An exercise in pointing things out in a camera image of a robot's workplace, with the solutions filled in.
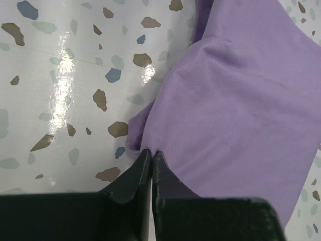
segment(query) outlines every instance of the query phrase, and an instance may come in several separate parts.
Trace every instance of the brown speck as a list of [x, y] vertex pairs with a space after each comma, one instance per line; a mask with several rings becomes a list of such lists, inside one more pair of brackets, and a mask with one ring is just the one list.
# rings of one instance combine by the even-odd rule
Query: brown speck
[[94, 95], [92, 96], [94, 102], [96, 103], [98, 108], [101, 108], [103, 111], [107, 110], [107, 100], [105, 92], [98, 89]]
[[319, 196], [319, 193], [318, 193], [317, 191], [314, 191], [314, 192], [312, 193], [312, 197], [314, 197], [314, 199], [320, 201], [320, 196]]
[[151, 58], [146, 54], [134, 54], [133, 63], [139, 67], [145, 68], [151, 64]]
[[39, 175], [36, 177], [36, 179], [40, 179], [40, 178], [43, 178], [43, 177], [44, 177], [44, 175], [39, 174]]
[[13, 23], [2, 24], [1, 28], [5, 30], [8, 34], [14, 37], [16, 44], [24, 46], [24, 35], [21, 33], [20, 28]]
[[98, 35], [102, 34], [102, 32], [99, 30], [99, 28], [96, 27], [96, 25], [94, 25], [94, 32]]
[[87, 135], [91, 135], [91, 130], [88, 127], [86, 127], [86, 133]]
[[110, 169], [107, 169], [103, 172], [98, 172], [96, 175], [96, 178], [102, 180], [102, 181], [108, 181], [112, 182], [116, 180], [116, 178], [119, 176], [120, 170], [117, 167], [113, 167]]
[[114, 137], [123, 137], [128, 134], [128, 125], [124, 122], [115, 122], [108, 127], [108, 132]]
[[300, 2], [297, 2], [299, 4], [299, 8], [301, 13], [305, 14], [305, 8], [303, 7], [303, 5]]
[[11, 85], [17, 85], [19, 84], [19, 76], [17, 75], [15, 78], [12, 79], [10, 82]]
[[76, 134], [76, 129], [70, 124], [67, 124], [67, 131], [68, 135], [71, 137], [73, 137]]
[[159, 22], [157, 22], [156, 19], [152, 19], [151, 17], [145, 17], [141, 21], [141, 24], [146, 29], [159, 28], [161, 26], [161, 24]]
[[105, 17], [108, 19], [112, 19], [114, 17], [114, 13], [107, 8], [103, 8], [102, 12], [104, 13]]
[[170, 10], [171, 11], [180, 11], [183, 9], [182, 0], [171, 0]]
[[45, 134], [44, 137], [42, 137], [40, 141], [38, 141], [37, 144], [35, 144], [35, 146], [32, 147], [30, 151], [33, 152], [33, 151], [48, 147], [53, 141], [53, 139], [54, 139], [54, 136]]

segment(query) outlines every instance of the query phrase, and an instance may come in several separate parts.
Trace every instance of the blue speck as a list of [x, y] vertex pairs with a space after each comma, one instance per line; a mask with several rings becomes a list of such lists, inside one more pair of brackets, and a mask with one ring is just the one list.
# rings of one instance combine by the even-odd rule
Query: blue speck
[[115, 153], [115, 158], [118, 159], [124, 153], [125, 153], [125, 147], [118, 147]]
[[318, 230], [318, 228], [317, 228], [317, 226], [316, 226], [315, 224], [313, 224], [313, 228], [314, 228], [314, 230], [315, 230], [315, 233], [318, 233], [318, 232], [319, 232], [319, 230]]
[[145, 43], [145, 40], [146, 40], [146, 35], [144, 34], [144, 35], [140, 36], [140, 37], [137, 39], [137, 43], [138, 43], [138, 44], [143, 44], [143, 43]]
[[17, 3], [17, 7], [22, 16], [36, 20], [39, 16], [38, 9], [32, 6], [28, 1], [22, 1]]
[[120, 80], [121, 70], [111, 68], [110, 71], [106, 74], [106, 79], [109, 83], [115, 83]]

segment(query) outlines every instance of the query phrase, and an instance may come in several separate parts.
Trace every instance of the speckled surface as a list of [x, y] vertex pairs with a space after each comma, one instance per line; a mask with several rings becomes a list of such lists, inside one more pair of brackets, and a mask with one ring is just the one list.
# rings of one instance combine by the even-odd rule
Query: speckled surface
[[[321, 45], [319, 0], [280, 2]], [[133, 162], [124, 148], [128, 120], [188, 48], [195, 0], [0, 7], [0, 192], [102, 189]], [[321, 240], [320, 177], [318, 151], [285, 230], [290, 241]]]

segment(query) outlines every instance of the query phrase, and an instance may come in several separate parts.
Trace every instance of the cloth fold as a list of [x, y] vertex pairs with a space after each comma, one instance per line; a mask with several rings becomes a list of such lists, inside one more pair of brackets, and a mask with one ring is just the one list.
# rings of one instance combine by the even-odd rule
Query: cloth fold
[[321, 142], [321, 48], [277, 0], [215, 0], [201, 40], [129, 121], [201, 197], [260, 197], [287, 224]]

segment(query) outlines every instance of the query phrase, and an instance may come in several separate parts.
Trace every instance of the terrazzo surface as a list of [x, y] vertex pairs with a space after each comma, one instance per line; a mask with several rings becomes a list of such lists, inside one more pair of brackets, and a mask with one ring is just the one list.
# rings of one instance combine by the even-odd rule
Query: terrazzo surface
[[[98, 191], [129, 168], [128, 120], [188, 48], [194, 1], [2, 0], [0, 193]], [[319, 0], [280, 2], [321, 45]], [[320, 150], [288, 240], [321, 240], [319, 193]]]

